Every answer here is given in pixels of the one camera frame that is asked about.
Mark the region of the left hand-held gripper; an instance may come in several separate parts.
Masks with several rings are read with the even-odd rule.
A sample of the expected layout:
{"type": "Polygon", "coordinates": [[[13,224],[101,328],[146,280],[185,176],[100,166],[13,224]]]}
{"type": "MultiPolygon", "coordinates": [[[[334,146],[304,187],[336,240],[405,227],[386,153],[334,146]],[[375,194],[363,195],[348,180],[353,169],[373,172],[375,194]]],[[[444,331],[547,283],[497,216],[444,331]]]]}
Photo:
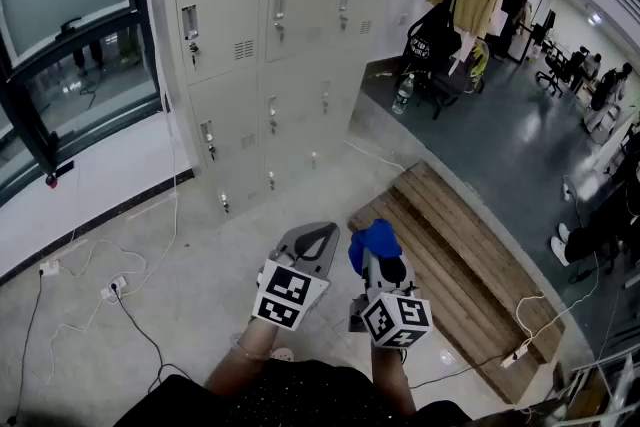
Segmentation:
{"type": "Polygon", "coordinates": [[[340,229],[313,222],[287,231],[260,269],[252,316],[295,331],[330,286],[340,229]]]}

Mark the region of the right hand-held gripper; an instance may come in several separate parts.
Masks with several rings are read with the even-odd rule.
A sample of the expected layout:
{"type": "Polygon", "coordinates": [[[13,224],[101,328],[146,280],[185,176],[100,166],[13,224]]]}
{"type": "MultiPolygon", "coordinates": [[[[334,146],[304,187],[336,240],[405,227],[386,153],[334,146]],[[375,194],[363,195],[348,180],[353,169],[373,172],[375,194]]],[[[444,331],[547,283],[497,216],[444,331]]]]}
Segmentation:
{"type": "Polygon", "coordinates": [[[348,331],[366,333],[375,347],[409,348],[433,330],[428,300],[411,295],[383,292],[387,280],[398,290],[415,290],[415,271],[410,261],[400,255],[387,259],[387,280],[379,257],[365,248],[362,278],[366,293],[379,293],[373,299],[362,294],[350,306],[348,331]]]}

